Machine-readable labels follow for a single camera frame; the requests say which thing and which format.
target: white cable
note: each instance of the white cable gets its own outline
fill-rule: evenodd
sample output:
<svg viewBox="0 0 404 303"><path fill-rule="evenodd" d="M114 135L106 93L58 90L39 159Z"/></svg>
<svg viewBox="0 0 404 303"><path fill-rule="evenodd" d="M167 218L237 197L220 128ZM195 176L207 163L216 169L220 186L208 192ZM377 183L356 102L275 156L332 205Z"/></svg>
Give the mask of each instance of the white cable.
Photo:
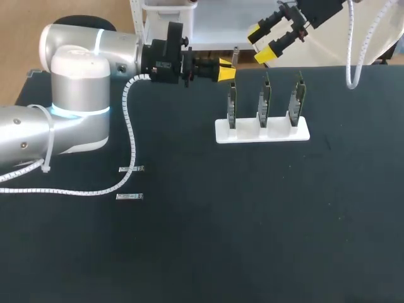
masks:
<svg viewBox="0 0 404 303"><path fill-rule="evenodd" d="M5 175L0 175L0 183L17 178L17 177L21 177L22 175L25 175L25 174L33 171L34 169L37 169L43 163L44 163L44 159L40 159L40 160L34 162L33 164L28 165L27 167L24 167L23 169L16 170L15 172L9 172L8 174L5 174Z"/></svg>
<svg viewBox="0 0 404 303"><path fill-rule="evenodd" d="M150 80L150 77L148 74L141 74L138 76L135 76L133 78L131 78L127 83L126 86L124 88L124 92L122 94L122 110L124 113L124 118L125 118L125 122L126 122L126 127L128 128L128 133L129 133L129 140L131 142L131 162L129 164L129 168L128 168L128 172L126 172L125 176L123 177L123 179L117 183L116 185L104 189L102 191L68 191L65 189L53 189L53 188L19 188L19 189L14 189L14 188L0 188L0 194L25 194L25 193L47 193L47 194L67 194L70 196L101 196L103 194L108 194L111 193L112 191L116 191L117 189L119 189L122 185L124 185L126 183L126 181L128 181L128 179L130 178L133 168L134 168L134 161L136 159L136 145L134 142L134 134L133 134L133 129L132 129L132 124L131 124L131 120L129 118L129 113L128 113L128 105L127 105L127 101L128 101L128 92L129 89L131 88L131 86L133 85L133 83L139 81L139 80ZM40 160L38 162L35 162L34 164L31 164L30 166L26 167L25 169L30 168L29 171L32 171L33 169L41 166L43 163L43 160ZM17 172L12 172L9 174L6 174L4 176L1 176L0 178L4 177L4 178L8 178L12 179L14 177L18 177L13 176L10 177L9 175L14 175L17 174L19 170L17 170Z"/></svg>
<svg viewBox="0 0 404 303"><path fill-rule="evenodd" d="M354 5L352 0L348 0L348 10L349 10L349 31L348 31L348 52L347 52L347 68L346 68L346 76L347 76L347 86L350 90L355 89L359 84L360 73L362 71L362 67L365 61L365 56L367 52L367 48L372 40L372 36L379 25L379 22L387 11L392 7L392 5L396 4L398 0L388 0L386 4L383 6L381 11L377 14L375 20L373 21L369 32L366 35L364 43L362 44L362 48L360 50L359 62L355 70L355 77L353 79L353 83L351 80L351 54L352 54L352 36L354 35Z"/></svg>
<svg viewBox="0 0 404 303"><path fill-rule="evenodd" d="M43 164L41 169L43 172L49 172L51 170L49 163L51 162L53 144L55 142L55 126L54 126L53 118L52 118L51 114L46 110L46 108L43 107L42 105L31 104L31 105L28 105L28 107L37 107L45 114L46 119L48 120L48 125L49 125L48 150L46 151L45 163Z"/></svg>

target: metal clip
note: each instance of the metal clip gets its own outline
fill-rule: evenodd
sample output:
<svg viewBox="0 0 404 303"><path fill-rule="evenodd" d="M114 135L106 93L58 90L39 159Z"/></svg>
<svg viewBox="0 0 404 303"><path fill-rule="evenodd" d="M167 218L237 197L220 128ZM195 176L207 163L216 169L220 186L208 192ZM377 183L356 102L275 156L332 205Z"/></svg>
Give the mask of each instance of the metal clip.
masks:
<svg viewBox="0 0 404 303"><path fill-rule="evenodd" d="M119 172L127 172L129 170L129 167L120 167L119 168ZM135 166L133 167L133 171L134 172L144 172L145 171L145 167L142 166Z"/></svg>
<svg viewBox="0 0 404 303"><path fill-rule="evenodd" d="M266 79L261 93L259 93L258 101L258 119L261 128L266 128L268 116L270 115L271 92L270 80L268 74L266 74Z"/></svg>
<svg viewBox="0 0 404 303"><path fill-rule="evenodd" d="M143 200L143 194L117 194L116 200Z"/></svg>
<svg viewBox="0 0 404 303"><path fill-rule="evenodd" d="M230 91L227 94L227 119L229 120L230 129L235 129L235 114L236 114L237 91L235 83L231 82Z"/></svg>
<svg viewBox="0 0 404 303"><path fill-rule="evenodd" d="M292 91L289 102L289 119L293 127L299 125L299 118L302 114L304 97L306 96L306 84L304 83L302 73L299 75L299 80L296 83L295 89Z"/></svg>
<svg viewBox="0 0 404 303"><path fill-rule="evenodd" d="M239 48L237 46L234 47L233 57L232 57L232 68L237 67L237 63L239 62L239 54L240 54Z"/></svg>
<svg viewBox="0 0 404 303"><path fill-rule="evenodd" d="M31 78L34 73L41 73L41 69L31 69L29 72L27 72L27 78Z"/></svg>

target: white spiral cable wrap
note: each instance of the white spiral cable wrap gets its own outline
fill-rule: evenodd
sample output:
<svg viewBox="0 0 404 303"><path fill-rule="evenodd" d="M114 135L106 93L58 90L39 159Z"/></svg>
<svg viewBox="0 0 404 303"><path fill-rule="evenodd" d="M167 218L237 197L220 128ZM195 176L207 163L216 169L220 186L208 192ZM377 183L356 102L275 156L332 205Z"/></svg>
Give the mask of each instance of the white spiral cable wrap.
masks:
<svg viewBox="0 0 404 303"><path fill-rule="evenodd" d="M348 10L349 10L349 32L348 32L348 53L347 53L347 86L350 90L355 89L359 84L360 73L362 72L362 67L364 65L365 56L367 52L367 48L372 40L372 36L379 25L380 20L385 16L387 11L398 2L398 0L388 0L386 4L383 6L381 11L377 14L375 20L372 23L372 26L369 29L369 33L367 33L364 43L362 44L362 48L360 50L359 62L355 70L355 76L353 78L353 83L351 80L351 54L352 54L352 36L354 35L354 5L352 0L348 0Z"/></svg>
<svg viewBox="0 0 404 303"><path fill-rule="evenodd" d="M101 196L103 194L108 194L113 191L116 191L120 187L122 187L126 181L131 177L133 168L134 168L134 161L136 159L136 145L134 142L134 134L133 134L133 129L132 129L132 124L131 120L129 118L129 113L128 113L128 93L129 89L131 86L139 81L139 80L150 80L150 77L148 74L140 74L138 76L135 76L131 78L127 83L124 88L124 92L122 94L122 110L124 113L124 118L126 122L126 127L128 128L128 133L129 133L129 140L131 142L131 162L129 164L128 172L126 172L125 176L123 179L117 183L116 185L104 189L102 191L68 191L65 189L53 189L53 188L0 188L0 194L25 194L25 193L46 193L46 194L66 194L70 196ZM25 167L24 169L17 170L16 172L11 172L6 175L0 176L0 182L6 181L13 179L15 177L19 177L23 174L27 174L37 167L40 167L43 164L44 160L41 159L28 167Z"/></svg>

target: white stand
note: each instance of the white stand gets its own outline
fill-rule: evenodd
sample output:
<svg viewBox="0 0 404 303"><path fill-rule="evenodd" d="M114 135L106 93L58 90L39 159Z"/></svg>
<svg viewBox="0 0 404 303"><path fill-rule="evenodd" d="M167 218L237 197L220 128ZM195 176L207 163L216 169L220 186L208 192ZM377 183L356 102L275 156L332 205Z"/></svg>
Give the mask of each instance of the white stand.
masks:
<svg viewBox="0 0 404 303"><path fill-rule="evenodd" d="M216 120L215 128L217 143L307 141L310 139L306 119L300 117L299 125L293 127L288 112L285 117L269 117L266 128L261 128L259 125L258 114L255 118L236 119L235 129L230 129L227 119Z"/></svg>

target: black table surface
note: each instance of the black table surface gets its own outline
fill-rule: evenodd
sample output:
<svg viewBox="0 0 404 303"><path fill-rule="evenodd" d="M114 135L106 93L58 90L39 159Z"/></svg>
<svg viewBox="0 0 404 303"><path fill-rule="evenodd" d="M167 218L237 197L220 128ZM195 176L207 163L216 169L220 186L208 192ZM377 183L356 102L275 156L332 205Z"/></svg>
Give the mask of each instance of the black table surface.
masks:
<svg viewBox="0 0 404 303"><path fill-rule="evenodd" d="M282 116L298 71L267 72ZM239 117L255 115L264 73L237 74ZM404 302L404 67L364 68L354 91L343 68L302 73L311 139L297 143L217 144L228 84L137 83L146 171L119 193L144 200L0 196L0 302ZM1 185L118 182L123 86L112 82L105 147ZM49 74L27 79L18 104L50 102Z"/></svg>

